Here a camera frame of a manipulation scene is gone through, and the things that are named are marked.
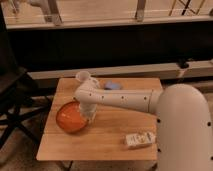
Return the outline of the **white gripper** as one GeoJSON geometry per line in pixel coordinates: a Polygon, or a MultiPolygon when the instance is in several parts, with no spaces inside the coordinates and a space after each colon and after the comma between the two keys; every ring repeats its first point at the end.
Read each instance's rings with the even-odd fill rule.
{"type": "Polygon", "coordinates": [[[79,105],[80,113],[84,118],[86,118],[88,124],[92,124],[94,122],[96,109],[97,109],[96,104],[81,102],[79,105]]]}

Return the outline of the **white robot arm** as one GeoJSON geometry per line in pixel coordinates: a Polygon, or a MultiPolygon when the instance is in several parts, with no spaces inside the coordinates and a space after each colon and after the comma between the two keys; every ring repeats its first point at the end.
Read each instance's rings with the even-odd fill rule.
{"type": "Polygon", "coordinates": [[[81,114],[91,119],[98,104],[157,116],[157,171],[213,171],[213,121],[196,88],[174,84],[164,90],[103,90],[87,78],[75,91],[81,114]]]}

